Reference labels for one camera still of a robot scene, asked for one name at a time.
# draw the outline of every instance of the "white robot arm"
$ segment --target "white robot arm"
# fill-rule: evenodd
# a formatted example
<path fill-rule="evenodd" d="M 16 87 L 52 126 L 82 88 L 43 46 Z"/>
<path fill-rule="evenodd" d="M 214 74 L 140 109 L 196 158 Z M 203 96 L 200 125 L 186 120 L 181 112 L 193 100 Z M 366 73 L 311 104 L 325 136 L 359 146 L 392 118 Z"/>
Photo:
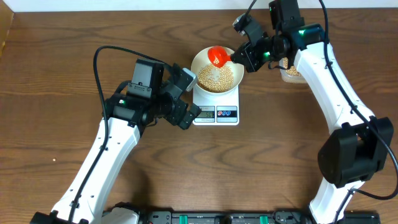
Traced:
<path fill-rule="evenodd" d="M 119 174 L 120 168 L 126 160 L 127 155 L 129 155 L 140 139 L 138 127 L 128 126 L 127 121 L 110 118 L 108 124 L 109 141 L 106 145 L 108 149 L 103 152 L 103 155 L 100 157 L 81 193 L 79 204 L 73 216 L 73 223 L 79 223 L 81 219 L 87 220 L 89 223 L 101 223 L 106 200 Z M 105 135 L 104 133 L 103 119 L 99 124 L 99 130 L 93 147 L 89 151 L 75 180 L 73 180 L 71 186 L 65 192 L 61 200 L 57 202 L 52 209 L 52 211 L 58 211 L 57 218 L 68 220 L 72 207 L 71 202 L 74 200 L 77 189 L 79 189 L 88 169 L 100 151 Z M 126 215 L 128 218 L 134 219 L 136 217 L 133 213 Z"/>
<path fill-rule="evenodd" d="M 106 101 L 103 100 L 96 71 L 96 58 L 101 49 L 122 50 L 149 59 L 138 59 L 131 82 L 122 82 Z M 165 82 L 162 81 L 164 68 L 170 72 L 170 78 Z M 121 166 L 145 128 L 154 125 L 149 125 L 151 122 L 155 121 L 156 124 L 159 118 L 165 118 L 174 126 L 188 129 L 201 113 L 195 104 L 187 110 L 188 104 L 180 99 L 182 93 L 193 88 L 197 77 L 189 69 L 181 69 L 177 64 L 171 67 L 128 49 L 103 46 L 95 54 L 94 71 L 105 118 L 100 122 L 94 144 L 71 186 L 54 205 L 50 215 L 36 213 L 31 223 L 64 223 L 68 220 L 68 223 L 80 224 L 136 224 L 137 214 L 123 208 L 114 209 L 111 214 L 102 217 Z M 121 91 L 125 87 L 127 93 L 123 95 Z"/>
<path fill-rule="evenodd" d="M 366 117 L 374 116 L 357 94 L 352 89 L 348 80 L 344 76 L 335 59 L 333 49 L 328 44 L 328 55 L 333 61 L 333 69 L 340 83 L 352 101 L 358 104 L 358 110 Z M 294 66 L 300 72 L 310 86 L 315 98 L 317 99 L 329 127 L 329 133 L 340 129 L 343 123 L 349 123 L 351 126 L 361 124 L 363 121 L 351 112 L 344 96 L 336 86 L 329 70 L 326 67 L 325 56 L 323 53 L 323 42 L 308 45 L 306 50 L 299 50 L 295 57 Z M 347 191 L 351 188 L 360 188 L 364 184 L 363 181 L 356 181 L 346 184 L 344 187 L 337 189 L 334 184 L 329 183 L 323 178 L 317 196 L 310 203 L 310 211 L 317 223 L 332 223 L 335 218 L 336 211 L 346 197 Z M 343 218 L 343 211 L 349 200 L 344 205 L 338 219 Z"/>

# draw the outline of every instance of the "seed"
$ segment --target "seed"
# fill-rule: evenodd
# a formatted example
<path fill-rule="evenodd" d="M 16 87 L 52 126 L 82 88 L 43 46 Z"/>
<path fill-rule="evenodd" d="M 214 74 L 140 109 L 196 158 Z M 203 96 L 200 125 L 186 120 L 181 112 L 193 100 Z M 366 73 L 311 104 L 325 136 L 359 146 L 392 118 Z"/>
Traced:
<path fill-rule="evenodd" d="M 209 64 L 202 68 L 198 74 L 198 84 L 205 90 L 215 93 L 222 93 L 228 91 L 232 87 L 233 72 L 228 66 L 221 68 Z"/>
<path fill-rule="evenodd" d="M 284 58 L 284 68 L 287 68 L 288 66 L 288 60 L 287 58 Z M 289 70 L 285 70 L 286 73 L 289 75 L 294 75 L 294 76 L 301 76 L 301 73 L 297 71 L 297 69 L 294 66 L 291 66 Z"/>

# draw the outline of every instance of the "wooden table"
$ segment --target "wooden table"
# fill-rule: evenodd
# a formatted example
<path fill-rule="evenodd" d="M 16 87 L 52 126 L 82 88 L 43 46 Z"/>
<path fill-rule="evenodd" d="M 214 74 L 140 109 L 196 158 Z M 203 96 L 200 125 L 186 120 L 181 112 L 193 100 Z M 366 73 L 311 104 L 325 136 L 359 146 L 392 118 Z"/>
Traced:
<path fill-rule="evenodd" d="M 0 223 L 27 223 L 49 213 L 74 179 L 101 119 L 92 59 L 100 45 L 134 49 L 190 67 L 205 47 L 236 48 L 231 27 L 243 11 L 17 13 L 0 63 Z M 267 10 L 253 16 L 272 33 Z M 319 9 L 302 10 L 307 24 Z M 341 68 L 361 99 L 398 127 L 398 9 L 330 9 L 330 35 Z M 99 76 L 109 97 L 132 77 L 136 58 L 104 50 Z M 285 83 L 277 70 L 246 74 L 237 127 L 182 131 L 161 120 L 145 131 L 123 165 L 107 206 L 120 201 L 175 210 L 304 208 L 317 193 L 317 153 L 328 138 L 307 85 Z M 398 135 L 392 148 L 398 152 Z M 386 167 L 364 190 L 387 195 Z M 377 210 L 396 223 L 398 199 L 355 195 L 348 210 Z"/>

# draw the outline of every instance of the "orange scoop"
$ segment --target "orange scoop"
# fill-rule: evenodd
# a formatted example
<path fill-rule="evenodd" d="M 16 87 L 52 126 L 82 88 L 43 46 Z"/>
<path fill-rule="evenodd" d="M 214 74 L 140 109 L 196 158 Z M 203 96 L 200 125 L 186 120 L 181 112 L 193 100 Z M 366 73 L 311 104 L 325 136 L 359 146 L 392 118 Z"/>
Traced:
<path fill-rule="evenodd" d="M 231 57 L 226 53 L 225 49 L 220 46 L 214 46 L 207 51 L 210 62 L 217 68 L 221 68 L 226 62 L 231 61 Z"/>

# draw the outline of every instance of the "bowl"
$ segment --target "bowl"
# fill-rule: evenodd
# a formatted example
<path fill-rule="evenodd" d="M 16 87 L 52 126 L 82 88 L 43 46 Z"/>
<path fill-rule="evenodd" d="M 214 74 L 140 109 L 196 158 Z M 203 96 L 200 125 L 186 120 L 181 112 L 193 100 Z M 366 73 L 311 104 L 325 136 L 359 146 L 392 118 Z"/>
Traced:
<path fill-rule="evenodd" d="M 192 64 L 191 64 L 191 71 L 193 73 L 195 73 L 196 75 L 199 75 L 199 72 L 201 69 L 203 69 L 207 65 L 211 64 L 211 62 L 207 56 L 207 51 L 209 51 L 210 48 L 212 48 L 212 47 L 203 49 L 193 59 Z M 231 50 L 227 47 L 223 47 L 223 48 L 225 49 L 225 51 L 228 55 L 231 55 L 234 53 L 233 50 Z M 213 93 L 213 92 L 203 89 L 198 84 L 195 85 L 195 89 L 201 94 L 212 95 L 212 96 L 222 96 L 222 95 L 231 93 L 234 89 L 236 89 L 236 87 L 238 87 L 238 85 L 241 83 L 241 81 L 243 79 L 244 66 L 241 64 L 238 64 L 238 63 L 233 63 L 233 62 L 227 62 L 227 63 L 225 63 L 224 66 L 228 66 L 231 68 L 233 77 L 234 77 L 234 81 L 232 82 L 231 88 L 229 88 L 229 90 L 221 92 L 221 93 Z"/>

